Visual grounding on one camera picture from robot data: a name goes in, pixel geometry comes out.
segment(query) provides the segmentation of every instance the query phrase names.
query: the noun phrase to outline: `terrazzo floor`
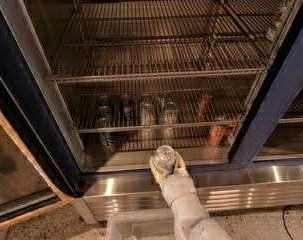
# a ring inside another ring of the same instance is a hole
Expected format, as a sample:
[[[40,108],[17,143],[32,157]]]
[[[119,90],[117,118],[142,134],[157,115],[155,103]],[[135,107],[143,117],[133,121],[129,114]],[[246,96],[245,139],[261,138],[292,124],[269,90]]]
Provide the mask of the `terrazzo floor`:
[[[232,239],[290,240],[286,233],[282,212],[284,207],[249,209],[211,213]],[[285,221],[294,240],[303,240],[303,206],[291,206],[285,212]],[[0,230],[0,240],[16,239],[69,239],[104,240],[106,223],[87,225],[73,205],[18,223]],[[171,240],[173,236],[145,238]]]

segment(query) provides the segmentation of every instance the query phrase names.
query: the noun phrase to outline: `white plastic container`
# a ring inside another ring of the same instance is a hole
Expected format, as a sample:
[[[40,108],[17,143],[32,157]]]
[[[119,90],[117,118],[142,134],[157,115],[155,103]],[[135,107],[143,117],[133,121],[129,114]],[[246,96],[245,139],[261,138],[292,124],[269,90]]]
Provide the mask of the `white plastic container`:
[[[107,240],[137,239],[174,240],[174,217],[170,208],[122,212],[113,215],[107,224]]]

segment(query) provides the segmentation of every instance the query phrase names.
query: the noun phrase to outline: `open refrigerator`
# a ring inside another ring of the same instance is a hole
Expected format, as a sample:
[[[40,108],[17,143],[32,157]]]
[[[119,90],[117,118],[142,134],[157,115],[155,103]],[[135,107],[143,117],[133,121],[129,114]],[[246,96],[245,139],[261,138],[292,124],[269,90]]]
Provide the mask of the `open refrigerator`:
[[[25,63],[11,76],[0,65],[3,89],[88,221],[166,207],[149,169],[161,145],[182,155],[209,211],[303,201],[303,63],[290,53],[303,50],[303,0],[269,40],[281,1],[0,0]]]

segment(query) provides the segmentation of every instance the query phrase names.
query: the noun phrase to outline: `floor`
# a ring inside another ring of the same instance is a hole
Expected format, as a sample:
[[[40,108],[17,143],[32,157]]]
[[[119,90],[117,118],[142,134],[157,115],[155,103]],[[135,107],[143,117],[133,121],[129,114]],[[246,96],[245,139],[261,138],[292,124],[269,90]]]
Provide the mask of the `floor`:
[[[211,213],[232,239],[290,240],[283,220],[284,207]],[[303,240],[303,206],[291,206],[285,212],[288,231],[294,240]],[[73,205],[48,212],[28,221],[0,230],[0,240],[69,239],[104,240],[106,223],[87,225]],[[174,239],[173,236],[148,239]]]

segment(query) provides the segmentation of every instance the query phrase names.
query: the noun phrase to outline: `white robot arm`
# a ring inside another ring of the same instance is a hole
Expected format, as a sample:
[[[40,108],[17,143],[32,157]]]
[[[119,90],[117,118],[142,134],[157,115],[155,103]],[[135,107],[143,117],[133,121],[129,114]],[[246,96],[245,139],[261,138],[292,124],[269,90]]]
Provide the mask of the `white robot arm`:
[[[213,219],[200,203],[193,180],[185,170],[179,153],[175,152],[174,174],[163,173],[161,168],[150,159],[153,175],[162,189],[162,195],[174,214],[174,232],[177,240],[222,239],[230,236]]]

